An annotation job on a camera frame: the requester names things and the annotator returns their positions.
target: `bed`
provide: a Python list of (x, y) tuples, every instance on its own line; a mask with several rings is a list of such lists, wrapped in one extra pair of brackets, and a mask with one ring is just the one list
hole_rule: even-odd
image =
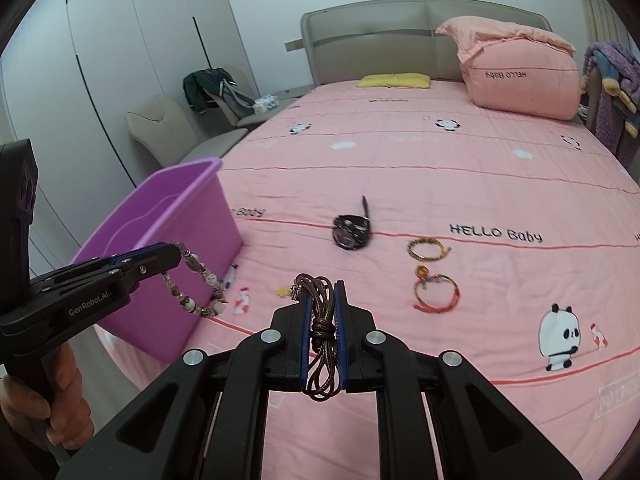
[[(299, 272), (344, 280), (350, 303), (410, 348), (463, 353), (596, 480), (640, 418), (640, 189), (579, 121), (471, 103), (452, 39), (434, 33), (466, 14), (550, 30), (543, 16), (471, 0), (379, 0), (303, 16), (318, 86), (225, 157), (220, 181), (244, 248), (231, 306), (202, 320), (185, 349), (224, 351), (267, 327)], [(401, 72), (435, 80), (430, 89), (355, 85)], [(292, 135), (298, 124), (309, 126)], [(360, 214), (361, 195), (374, 233), (365, 249), (343, 251), (332, 219)], [(450, 312), (414, 308), (417, 262), (406, 247), (417, 237), (451, 247), (427, 264), (460, 287)], [(427, 295), (446, 304), (451, 290), (437, 284)], [(548, 343), (550, 316), (566, 329)], [(98, 335), (139, 387), (166, 367)], [(554, 360), (568, 340), (577, 351)], [(377, 439), (373, 395), (316, 404), (273, 393), (262, 477), (374, 479)], [(605, 478), (625, 478), (615, 469)]]

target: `pink bedsheet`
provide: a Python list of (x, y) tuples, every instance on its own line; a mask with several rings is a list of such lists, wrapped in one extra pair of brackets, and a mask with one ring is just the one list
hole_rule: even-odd
[[(446, 121), (459, 127), (447, 131), (455, 124)], [(310, 127), (291, 135), (299, 123)], [(244, 248), (231, 305), (203, 320), (188, 348), (235, 347), (290, 303), (276, 292), (297, 273), (322, 274), (344, 280), (350, 303), (410, 348), (463, 353), (585, 480), (599, 478), (628, 439), (640, 418), (640, 190), (585, 128), (477, 108), (463, 84), (343, 82), (255, 130), (225, 157), (220, 180)], [(332, 219), (360, 214), (363, 194), (373, 238), (341, 250)], [(452, 247), (428, 264), (460, 286), (446, 314), (413, 308), (417, 262), (406, 245), (421, 236)], [(444, 305), (451, 292), (431, 285), (424, 297)], [(564, 351), (562, 324), (578, 350), (570, 367), (547, 371), (540, 340), (547, 354)], [(161, 371), (100, 336), (139, 386)], [(274, 393), (270, 407), (263, 478), (377, 478), (372, 394), (314, 403)]]

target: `blue gripper pad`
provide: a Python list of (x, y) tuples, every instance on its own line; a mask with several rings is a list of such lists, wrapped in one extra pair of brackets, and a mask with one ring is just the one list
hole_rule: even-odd
[(135, 258), (136, 256), (140, 256), (140, 254), (149, 253), (158, 247), (166, 245), (164, 242), (160, 242), (157, 244), (149, 245), (147, 247), (142, 247), (139, 249), (135, 249), (130, 251), (129, 253), (116, 254), (110, 261), (109, 265), (112, 266), (114, 264), (119, 264), (122, 260), (126, 258)]
[(306, 379), (309, 375), (309, 342), (311, 341), (311, 294), (305, 291), (305, 319), (302, 325), (302, 341), (300, 344), (300, 382), (302, 391), (306, 390)]
[(343, 305), (340, 302), (340, 294), (337, 291), (337, 284), (334, 285), (334, 298), (335, 298), (335, 338), (337, 342), (337, 355), (336, 360), (338, 364), (338, 376), (340, 377), (340, 389), (347, 389), (347, 379), (349, 378), (347, 370), (347, 345), (344, 337), (344, 323), (342, 322), (342, 310), (348, 308), (349, 305)]

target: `purple plastic basket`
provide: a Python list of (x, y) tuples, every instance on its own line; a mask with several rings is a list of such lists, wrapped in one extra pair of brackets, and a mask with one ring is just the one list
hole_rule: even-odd
[[(158, 242), (183, 242), (200, 261), (222, 277), (242, 246), (242, 238), (218, 181), (219, 158), (204, 158), (158, 171), (108, 216), (74, 257), (125, 253)], [(172, 279), (198, 304), (211, 288), (181, 262)], [(140, 282), (131, 302), (99, 325), (163, 363), (184, 351), (199, 317), (182, 310), (162, 276)]]

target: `red stripe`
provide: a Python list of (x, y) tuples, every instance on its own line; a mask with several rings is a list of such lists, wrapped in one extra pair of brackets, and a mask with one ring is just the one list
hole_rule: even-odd
[(227, 323), (226, 321), (222, 321), (221, 319), (218, 319), (217, 317), (214, 317), (214, 318), (210, 319), (210, 321), (213, 321), (214, 323), (218, 323), (218, 324), (220, 324), (222, 326), (226, 326), (227, 328), (230, 328), (231, 330), (236, 330), (236, 332), (242, 332), (243, 334), (247, 334), (247, 335), (255, 334), (255, 332), (251, 332), (251, 330), (247, 330), (245, 328), (242, 328), (241, 326), (232, 325), (231, 323)]
[(593, 186), (602, 189), (617, 190), (631, 195), (640, 194), (640, 191), (627, 191), (619, 187), (603, 186), (602, 184), (592, 184), (591, 182), (580, 182), (579, 180), (569, 180), (565, 178), (547, 178), (544, 176), (523, 176), (511, 173), (492, 173), (491, 171), (466, 170), (465, 168), (448, 168), (446, 166), (300, 166), (298, 168), (281, 168), (272, 166), (270, 168), (226, 168), (220, 171), (267, 171), (267, 170), (448, 170), (448, 171), (468, 171), (469, 173), (487, 174), (492, 176), (510, 176), (523, 180), (542, 180), (544, 182), (566, 182), (568, 184), (581, 184), (582, 186)]
[(640, 346), (637, 346), (633, 350), (630, 350), (628, 352), (622, 352), (622, 354), (614, 355), (613, 357), (610, 357), (609, 359), (605, 359), (604, 361), (600, 361), (600, 362), (597, 362), (597, 363), (592, 363), (592, 364), (587, 365), (587, 366), (585, 366), (583, 368), (576, 368), (575, 370), (571, 370), (569, 372), (563, 372), (561, 374), (554, 374), (554, 375), (549, 375), (549, 376), (535, 377), (535, 378), (531, 378), (531, 379), (522, 379), (522, 380), (503, 379), (503, 380), (491, 381), (491, 382), (492, 382), (492, 384), (496, 384), (497, 386), (507, 386), (507, 385), (510, 385), (510, 384), (533, 384), (533, 383), (543, 383), (545, 381), (553, 381), (553, 380), (556, 380), (556, 379), (562, 379), (564, 377), (569, 377), (569, 376), (572, 376), (572, 375), (575, 375), (575, 374), (580, 374), (582, 372), (586, 372), (587, 370), (591, 370), (592, 368), (598, 367), (600, 365), (605, 365), (605, 364), (610, 363), (612, 361), (617, 361), (618, 359), (622, 359), (623, 357), (629, 357), (630, 355), (635, 354), (639, 350), (640, 350)]
[[(247, 330), (245, 328), (242, 328), (241, 326), (236, 326), (236, 325), (232, 325), (231, 323), (227, 323), (226, 321), (222, 321), (221, 319), (218, 319), (217, 317), (211, 319), (211, 321), (218, 323), (222, 326), (225, 326), (227, 328), (230, 328), (231, 330), (236, 330), (236, 332), (241, 332), (243, 334), (247, 334), (247, 335), (253, 335), (255, 332), (251, 332), (250, 330)], [(584, 366), (582, 368), (575, 368), (574, 370), (570, 370), (567, 372), (563, 372), (561, 374), (552, 374), (552, 375), (545, 375), (542, 377), (533, 377), (530, 379), (497, 379), (497, 380), (493, 380), (490, 381), (491, 384), (493, 384), (494, 386), (517, 386), (517, 385), (522, 385), (522, 384), (535, 384), (535, 383), (545, 383), (548, 381), (555, 381), (557, 379), (562, 379), (565, 377), (570, 377), (572, 375), (577, 375), (580, 374), (582, 372), (586, 372), (588, 370), (591, 370), (593, 368), (596, 368), (598, 366), (601, 365), (605, 365), (607, 363), (613, 362), (613, 361), (617, 361), (619, 359), (622, 359), (624, 357), (629, 357), (633, 354), (635, 354), (636, 352), (638, 352), (640, 350), (640, 346), (637, 346), (636, 348), (628, 351), (628, 352), (622, 352), (621, 354), (617, 354), (614, 355), (613, 357), (610, 357), (609, 359), (605, 359), (604, 361), (600, 361), (597, 363), (592, 363), (590, 365)], [(316, 357), (316, 354), (314, 354), (313, 352), (309, 352), (309, 355), (311, 356), (311, 358)]]
[[(317, 229), (333, 229), (333, 225), (331, 224), (315, 224), (312, 222), (298, 222), (295, 220), (276, 220), (273, 218), (255, 218), (248, 216), (239, 216), (241, 220), (251, 221), (251, 222), (266, 222), (268, 224), (283, 224), (283, 225), (297, 225), (302, 227), (313, 227)], [(385, 233), (384, 231), (373, 231), (373, 235), (383, 236), (387, 238), (425, 238), (427, 235), (425, 234), (416, 234), (416, 233)], [(556, 249), (597, 249), (597, 248), (620, 248), (620, 249), (637, 249), (640, 248), (638, 245), (625, 245), (625, 244), (591, 244), (591, 245), (557, 245), (557, 246), (522, 246), (510, 244), (507, 242), (487, 242), (484, 240), (464, 240), (460, 238), (454, 238), (453, 236), (439, 236), (437, 237), (439, 240), (450, 240), (453, 242), (459, 242), (461, 244), (479, 244), (479, 245), (491, 245), (491, 246), (500, 246), (500, 247), (511, 247), (513, 249), (543, 249), (543, 250), (556, 250)]]

